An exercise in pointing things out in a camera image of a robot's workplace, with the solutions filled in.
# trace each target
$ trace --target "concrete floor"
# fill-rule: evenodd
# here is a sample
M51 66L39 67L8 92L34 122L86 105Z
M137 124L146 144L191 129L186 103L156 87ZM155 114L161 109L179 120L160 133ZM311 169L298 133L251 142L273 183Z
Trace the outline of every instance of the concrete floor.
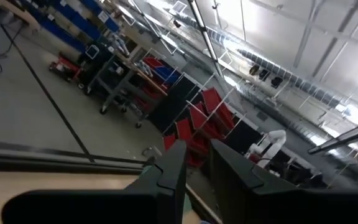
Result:
M48 71L49 63L57 59L54 54L21 36L15 43L90 154L145 160L141 151L146 147L162 149L161 134L151 123L146 121L136 129L135 115L130 111L122 114L114 106L106 115L99 114L99 100L85 96L74 83ZM8 46L9 40L0 29L0 52ZM0 63L4 69L0 73L0 142L82 153L15 47ZM46 156L7 150L0 153Z

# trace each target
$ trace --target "cart wheel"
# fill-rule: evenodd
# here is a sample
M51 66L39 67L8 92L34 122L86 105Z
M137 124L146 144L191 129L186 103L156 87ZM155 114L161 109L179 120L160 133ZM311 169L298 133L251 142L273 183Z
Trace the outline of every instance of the cart wheel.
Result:
M103 108L100 108L99 113L101 115L105 115L107 113L107 109L103 110Z
M150 150L150 148L143 149L142 156L146 156L146 154L149 150Z
M56 67L56 62L52 62L52 63L49 65L49 70L52 71L55 67Z
M89 96L92 93L92 89L86 87L86 88L84 88L84 93L85 93L86 96Z

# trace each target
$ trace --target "workbench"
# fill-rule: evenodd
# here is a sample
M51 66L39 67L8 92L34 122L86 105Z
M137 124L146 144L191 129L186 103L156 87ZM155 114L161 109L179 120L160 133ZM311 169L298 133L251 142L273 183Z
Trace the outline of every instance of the workbench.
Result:
M115 59L119 59L122 63L129 68L129 72L124 76L124 78L119 81L119 83L114 87L111 88L106 82L104 82L101 78L102 74L108 73L109 68L114 64ZM125 99L125 103L122 105L121 111L125 112L127 106L133 100L133 97L128 97L123 94L125 91L130 92L132 95L139 97L140 99L146 101L150 104L150 108L147 111L143 111L141 116L139 117L138 122L136 122L136 128L140 128L142 126L142 121L149 115L151 111L158 105L161 99L154 99L151 98L149 95L144 93L141 89L137 86L134 86L129 82L129 80L134 76L138 75L143 80L145 80L148 84L150 84L154 89L156 89L159 93L161 93L163 98L167 96L167 93L161 89L151 78L149 78L144 72L142 72L139 68L136 67L130 60L128 60L125 56L119 53L117 50L114 51L113 56L103 65L102 69L96 74L96 76L91 80L91 82L86 87L85 93L89 95L92 91L94 84L97 82L102 86L108 93L109 96L106 98L106 101L103 103L100 113L106 114L107 108L111 103L114 102L115 97L119 96Z

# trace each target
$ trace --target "rolling cart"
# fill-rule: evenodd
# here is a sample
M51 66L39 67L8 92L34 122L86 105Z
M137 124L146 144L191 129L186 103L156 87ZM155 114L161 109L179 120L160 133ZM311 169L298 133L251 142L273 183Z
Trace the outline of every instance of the rolling cart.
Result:
M101 78L101 75L106 73L109 68L113 65L116 59L121 60L121 62L130 68L129 72L124 76L124 78L114 87L111 88L107 85ZM134 76L138 75L141 77L148 89L142 88L139 89L138 86L134 86L129 80ZM142 126L142 121L149 115L149 113L158 105L159 101L167 95L167 93L158 85L155 81L153 81L148 75L146 75L142 70L140 70L135 64L133 64L130 60L125 58L119 52L114 51L114 55L103 65L103 68L98 72L98 74L91 80L88 86L85 88L85 94L89 95L92 92L95 83L101 85L108 93L109 96L107 97L106 101L103 103L100 113L106 114L107 108L111 103L114 102L116 97L121 97L125 100L125 103L121 105L121 111L125 112L127 106L131 103L139 104L142 102L143 106L147 105L147 107L140 108L144 109L142 114L140 115L138 122L136 122L136 128L140 128ZM155 97L155 95L151 94L149 89L153 89L154 92L157 92L159 98ZM129 92L131 96L123 95L123 91Z

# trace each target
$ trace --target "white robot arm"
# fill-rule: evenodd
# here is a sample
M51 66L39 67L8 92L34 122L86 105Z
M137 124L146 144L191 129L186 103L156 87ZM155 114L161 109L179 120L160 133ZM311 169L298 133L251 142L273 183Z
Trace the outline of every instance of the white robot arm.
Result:
M264 160L258 162L258 166L264 168L269 163L269 159L277 154L286 140L287 134L284 130L271 131L262 138L259 144L252 144L247 155L251 153L262 154L262 159Z

